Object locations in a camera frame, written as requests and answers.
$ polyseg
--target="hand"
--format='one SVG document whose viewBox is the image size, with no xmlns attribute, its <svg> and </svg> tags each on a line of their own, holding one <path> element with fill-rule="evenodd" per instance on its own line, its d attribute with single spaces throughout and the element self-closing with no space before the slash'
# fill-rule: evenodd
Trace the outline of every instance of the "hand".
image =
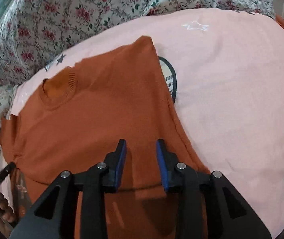
<svg viewBox="0 0 284 239">
<path fill-rule="evenodd" d="M 5 213 L 2 215 L 2 219 L 12 223 L 16 220 L 16 215 L 13 213 L 12 208 L 9 207 L 8 204 L 9 203 L 4 198 L 3 194 L 0 193 L 0 208 L 5 211 Z M 0 214 L 0 232 L 3 233 L 5 237 L 9 237 L 11 234 L 11 228 L 8 227 L 2 219 Z"/>
</svg>

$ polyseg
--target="orange sweater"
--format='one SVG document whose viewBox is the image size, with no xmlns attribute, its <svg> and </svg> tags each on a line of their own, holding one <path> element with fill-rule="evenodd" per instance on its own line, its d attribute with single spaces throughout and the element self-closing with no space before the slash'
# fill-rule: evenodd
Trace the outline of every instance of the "orange sweater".
<svg viewBox="0 0 284 239">
<path fill-rule="evenodd" d="M 0 134 L 4 157 L 24 173 L 33 202 L 61 171 L 86 171 L 121 138 L 128 152 L 120 192 L 106 194 L 109 238 L 173 238 L 177 200 L 160 185 L 157 139 L 180 161 L 209 171 L 178 120 L 149 37 L 45 80 L 18 117 L 2 121 Z"/>
</svg>

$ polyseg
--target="metal screw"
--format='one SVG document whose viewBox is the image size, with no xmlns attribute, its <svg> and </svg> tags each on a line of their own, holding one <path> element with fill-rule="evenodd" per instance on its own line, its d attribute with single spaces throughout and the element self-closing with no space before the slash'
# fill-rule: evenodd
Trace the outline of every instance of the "metal screw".
<svg viewBox="0 0 284 239">
<path fill-rule="evenodd" d="M 105 163 L 105 162 L 100 162 L 100 163 L 97 164 L 97 167 L 98 167 L 99 169 L 103 169 L 103 168 L 106 167 L 106 163 Z"/>
<path fill-rule="evenodd" d="M 62 178 L 69 177 L 69 176 L 70 176 L 70 172 L 69 172 L 69 171 L 63 171 L 63 172 L 61 172 L 60 176 L 61 176 Z"/>
<path fill-rule="evenodd" d="M 185 164 L 185 163 L 178 163 L 178 164 L 176 165 L 176 167 L 177 167 L 178 169 L 180 169 L 180 170 L 183 170 L 183 169 L 186 168 L 186 164 Z"/>
<path fill-rule="evenodd" d="M 214 171 L 213 172 L 213 176 L 215 178 L 221 178 L 223 176 L 223 174 L 220 171 Z"/>
</svg>

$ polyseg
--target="white star outline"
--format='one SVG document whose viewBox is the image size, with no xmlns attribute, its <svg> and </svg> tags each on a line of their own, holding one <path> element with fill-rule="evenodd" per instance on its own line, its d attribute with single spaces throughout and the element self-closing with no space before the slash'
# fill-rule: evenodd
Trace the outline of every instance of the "white star outline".
<svg viewBox="0 0 284 239">
<path fill-rule="evenodd" d="M 182 27 L 187 27 L 187 30 L 199 29 L 207 31 L 209 25 L 199 24 L 197 21 L 192 21 L 191 24 L 183 24 Z"/>
</svg>

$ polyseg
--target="sweater neckline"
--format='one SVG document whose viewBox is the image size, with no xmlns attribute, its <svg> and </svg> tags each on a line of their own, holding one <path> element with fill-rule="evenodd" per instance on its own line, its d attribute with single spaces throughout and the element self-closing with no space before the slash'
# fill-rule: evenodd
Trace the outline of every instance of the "sweater neckline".
<svg viewBox="0 0 284 239">
<path fill-rule="evenodd" d="M 51 98 L 46 95 L 44 91 L 44 83 L 46 80 L 48 79 L 44 79 L 42 84 L 39 86 L 39 96 L 46 108 L 48 109 L 57 108 L 60 105 L 66 103 L 68 100 L 70 100 L 74 96 L 76 85 L 77 85 L 77 74 L 74 68 L 69 69 L 68 87 L 63 91 L 63 94 L 61 96 Z"/>
</svg>

